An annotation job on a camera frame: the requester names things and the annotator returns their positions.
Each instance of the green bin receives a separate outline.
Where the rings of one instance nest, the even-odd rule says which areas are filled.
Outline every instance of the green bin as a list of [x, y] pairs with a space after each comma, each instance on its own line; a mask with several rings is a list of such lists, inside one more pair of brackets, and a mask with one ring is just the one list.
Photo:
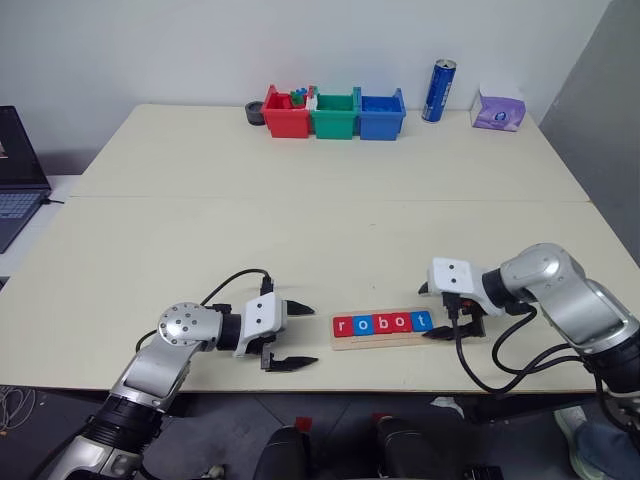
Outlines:
[[311, 111], [316, 138], [350, 140], [358, 133], [360, 87], [351, 95], [318, 94], [318, 104]]

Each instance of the blue bin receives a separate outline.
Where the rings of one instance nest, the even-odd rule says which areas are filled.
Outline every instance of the blue bin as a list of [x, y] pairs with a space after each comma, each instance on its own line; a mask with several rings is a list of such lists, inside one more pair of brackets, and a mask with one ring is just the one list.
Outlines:
[[359, 113], [362, 140], [395, 140], [407, 115], [402, 90], [396, 88], [392, 97], [363, 95]]

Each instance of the white table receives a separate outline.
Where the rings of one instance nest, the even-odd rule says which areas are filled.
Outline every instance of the white table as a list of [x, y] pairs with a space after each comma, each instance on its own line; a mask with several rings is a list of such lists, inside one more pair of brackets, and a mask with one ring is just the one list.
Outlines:
[[[276, 354], [320, 361], [269, 374], [256, 358], [199, 354], [185, 389], [477, 392], [449, 343], [329, 347], [335, 312], [425, 306], [443, 323], [439, 299], [416, 294], [433, 256], [495, 266], [533, 243], [556, 242], [640, 312], [640, 271], [528, 120], [508, 134], [468, 128], [464, 113], [432, 126], [411, 112], [396, 143], [324, 142], [268, 138], [236, 121], [240, 113], [159, 106], [133, 113], [0, 295], [0, 322], [11, 319], [0, 362], [28, 359], [0, 372], [0, 383], [109, 388], [167, 306], [200, 301], [230, 274], [256, 266], [272, 273], [283, 297], [317, 310], [290, 321]], [[473, 145], [466, 156], [463, 145]], [[472, 150], [481, 161], [470, 160]], [[216, 166], [224, 174], [215, 175]], [[378, 189], [390, 179], [390, 188]], [[219, 301], [240, 308], [258, 280], [239, 279]], [[469, 363], [493, 385], [509, 376], [492, 366], [490, 345], [512, 322], [487, 319], [487, 338], [465, 341]], [[521, 366], [559, 342], [540, 318], [507, 342], [504, 361]], [[592, 391], [592, 382], [582, 367], [565, 364], [516, 391]]]
[[[52, 200], [66, 201], [79, 175], [49, 175]], [[9, 248], [0, 254], [0, 278], [7, 278], [18, 270], [29, 251], [43, 235], [47, 227], [63, 205], [51, 203], [42, 205], [29, 223], [22, 229]]]

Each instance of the laptop keyboard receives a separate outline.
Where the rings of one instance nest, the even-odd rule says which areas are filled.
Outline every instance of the laptop keyboard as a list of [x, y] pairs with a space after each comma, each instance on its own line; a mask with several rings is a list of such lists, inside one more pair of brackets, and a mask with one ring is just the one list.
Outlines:
[[39, 193], [0, 193], [0, 220], [22, 218], [39, 196]]

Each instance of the plastic bin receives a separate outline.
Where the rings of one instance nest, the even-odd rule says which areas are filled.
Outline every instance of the plastic bin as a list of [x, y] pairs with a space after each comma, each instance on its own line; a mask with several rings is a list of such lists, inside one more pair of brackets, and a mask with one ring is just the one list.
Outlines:
[[392, 97], [363, 96], [360, 105], [360, 138], [362, 140], [396, 140], [407, 115], [402, 90]]
[[260, 110], [272, 137], [307, 138], [311, 132], [311, 117], [304, 105], [294, 107], [288, 93], [280, 93], [270, 85]]
[[317, 138], [350, 140], [357, 133], [360, 109], [360, 87], [353, 87], [351, 95], [318, 94], [318, 105], [311, 111]]

